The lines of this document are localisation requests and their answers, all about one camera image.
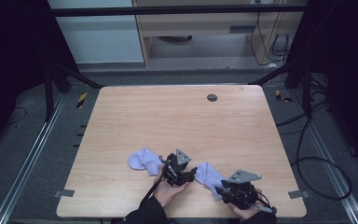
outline black sleeve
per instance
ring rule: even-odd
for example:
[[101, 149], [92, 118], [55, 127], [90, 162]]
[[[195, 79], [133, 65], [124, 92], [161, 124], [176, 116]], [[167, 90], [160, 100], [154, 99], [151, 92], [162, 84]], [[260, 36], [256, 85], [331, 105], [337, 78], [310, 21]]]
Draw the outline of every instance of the black sleeve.
[[244, 220], [241, 224], [276, 224], [277, 218], [275, 215], [259, 212], [256, 213], [254, 216]]
[[118, 224], [152, 224], [168, 223], [164, 209], [155, 197], [149, 198], [138, 210], [130, 212]]

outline table top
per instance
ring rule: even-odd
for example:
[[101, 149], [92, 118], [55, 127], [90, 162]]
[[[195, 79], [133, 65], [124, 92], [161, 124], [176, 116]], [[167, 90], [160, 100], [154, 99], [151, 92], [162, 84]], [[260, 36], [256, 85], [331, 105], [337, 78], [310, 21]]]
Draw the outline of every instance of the table top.
[[[215, 94], [217, 100], [207, 99]], [[307, 210], [263, 90], [251, 85], [126, 86], [102, 88], [60, 199], [60, 217], [124, 217], [139, 206], [155, 176], [130, 168], [130, 154], [148, 147], [164, 159], [177, 148], [229, 177], [242, 169], [262, 176], [277, 217]], [[165, 211], [168, 217], [236, 217], [196, 180]]]

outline black horizontal bar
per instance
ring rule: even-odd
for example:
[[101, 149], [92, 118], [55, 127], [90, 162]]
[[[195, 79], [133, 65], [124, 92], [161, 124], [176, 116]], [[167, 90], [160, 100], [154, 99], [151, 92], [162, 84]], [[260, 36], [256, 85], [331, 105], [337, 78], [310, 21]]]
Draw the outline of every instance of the black horizontal bar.
[[235, 12], [298, 12], [305, 11], [307, 4], [288, 5], [222, 5], [222, 6], [178, 6], [178, 7], [98, 7], [98, 8], [59, 8], [34, 10], [28, 13], [54, 17], [83, 16], [124, 16], [157, 14], [201, 14]]

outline sock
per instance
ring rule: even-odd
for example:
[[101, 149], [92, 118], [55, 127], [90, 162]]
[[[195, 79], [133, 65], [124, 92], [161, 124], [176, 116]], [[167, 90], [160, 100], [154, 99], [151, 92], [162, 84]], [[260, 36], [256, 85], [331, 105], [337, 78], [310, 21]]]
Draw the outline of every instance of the sock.
[[162, 163], [158, 155], [145, 147], [130, 155], [129, 164], [132, 169], [147, 169], [149, 175], [158, 175], [158, 166]]
[[214, 186], [222, 188], [222, 180], [226, 178], [220, 175], [210, 163], [203, 162], [197, 165], [196, 179], [203, 185], [206, 185], [212, 192], [215, 200], [221, 200], [222, 196], [216, 192]]

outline wall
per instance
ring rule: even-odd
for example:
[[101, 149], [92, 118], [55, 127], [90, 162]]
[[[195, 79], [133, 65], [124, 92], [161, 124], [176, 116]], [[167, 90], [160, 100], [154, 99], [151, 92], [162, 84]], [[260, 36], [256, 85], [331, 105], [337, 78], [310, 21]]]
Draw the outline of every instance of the wall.
[[[48, 2], [51, 8], [132, 7], [131, 0]], [[65, 17], [57, 21], [79, 68], [87, 64], [96, 67], [96, 63], [144, 62], [134, 16]]]

